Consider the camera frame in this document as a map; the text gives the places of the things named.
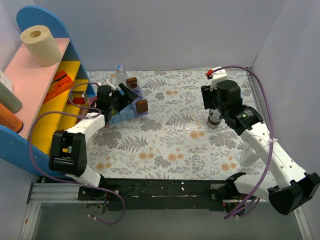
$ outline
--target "gray bottle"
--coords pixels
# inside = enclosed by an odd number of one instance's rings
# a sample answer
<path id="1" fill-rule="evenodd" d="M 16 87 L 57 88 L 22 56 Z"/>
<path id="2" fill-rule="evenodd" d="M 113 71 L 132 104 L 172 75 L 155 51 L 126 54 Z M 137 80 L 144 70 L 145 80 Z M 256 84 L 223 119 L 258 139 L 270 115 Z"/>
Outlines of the gray bottle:
<path id="1" fill-rule="evenodd" d="M 0 103 L 12 113 L 18 112 L 22 108 L 21 101 L 0 82 Z"/>

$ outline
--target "clear plastic bottle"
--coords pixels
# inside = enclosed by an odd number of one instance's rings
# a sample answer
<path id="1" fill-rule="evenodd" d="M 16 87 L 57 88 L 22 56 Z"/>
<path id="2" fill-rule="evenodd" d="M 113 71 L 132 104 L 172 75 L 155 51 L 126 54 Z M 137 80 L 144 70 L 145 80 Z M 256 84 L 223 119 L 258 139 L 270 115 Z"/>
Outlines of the clear plastic bottle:
<path id="1" fill-rule="evenodd" d="M 127 85 L 126 80 L 128 79 L 126 71 L 123 70 L 121 65 L 116 66 L 116 72 L 115 72 L 115 78 L 116 78 L 116 84 L 124 84 Z"/>

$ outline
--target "pink shelf board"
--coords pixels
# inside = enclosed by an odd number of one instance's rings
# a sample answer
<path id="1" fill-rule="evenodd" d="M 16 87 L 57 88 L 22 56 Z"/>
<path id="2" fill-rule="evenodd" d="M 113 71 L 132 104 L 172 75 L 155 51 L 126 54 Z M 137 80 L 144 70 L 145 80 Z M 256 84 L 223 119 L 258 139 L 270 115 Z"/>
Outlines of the pink shelf board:
<path id="1" fill-rule="evenodd" d="M 64 55 L 69 38 L 55 40 Z M 21 110 L 15 115 L 23 122 L 19 135 L 25 139 L 29 136 L 31 125 L 36 120 L 59 64 L 60 62 L 46 67 L 38 65 L 22 44 L 4 72 L 13 83 L 14 95 L 22 102 Z"/>

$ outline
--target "blue shelf frame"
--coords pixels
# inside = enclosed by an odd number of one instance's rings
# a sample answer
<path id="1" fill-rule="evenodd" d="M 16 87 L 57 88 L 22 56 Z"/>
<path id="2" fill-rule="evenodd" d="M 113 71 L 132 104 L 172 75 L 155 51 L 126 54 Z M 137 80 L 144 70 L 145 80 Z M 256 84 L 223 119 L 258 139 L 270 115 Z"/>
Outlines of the blue shelf frame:
<path id="1" fill-rule="evenodd" d="M 50 29 L 54 38 L 69 38 L 70 43 L 63 56 L 63 60 L 80 61 L 81 65 L 76 79 L 90 80 L 66 26 L 56 15 L 39 6 L 25 6 L 17 13 L 16 23 L 21 32 L 35 25 L 44 25 Z M 90 98 L 96 96 L 92 85 L 88 85 L 86 92 Z M 41 175 L 31 162 L 29 156 L 29 142 L 26 139 L 9 128 L 0 125 L 0 142 L 1 159 L 33 175 Z M 48 155 L 44 154 L 35 146 L 32 146 L 32 153 L 35 162 L 45 173 L 51 176 L 62 176 L 62 174 L 53 172 L 49 169 Z"/>

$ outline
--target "gray floor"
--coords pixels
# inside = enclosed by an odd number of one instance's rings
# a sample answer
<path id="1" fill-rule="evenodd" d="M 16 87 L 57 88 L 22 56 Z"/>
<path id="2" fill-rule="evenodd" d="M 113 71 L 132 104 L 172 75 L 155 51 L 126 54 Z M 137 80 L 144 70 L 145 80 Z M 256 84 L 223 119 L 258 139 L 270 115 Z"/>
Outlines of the gray floor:
<path id="1" fill-rule="evenodd" d="M 103 216 L 115 220 L 119 212 Z M 267 202 L 242 219 L 224 220 L 207 210 L 129 210 L 114 226 L 89 218 L 86 204 L 42 204 L 34 240 L 300 240 L 294 214 L 283 216 Z"/>

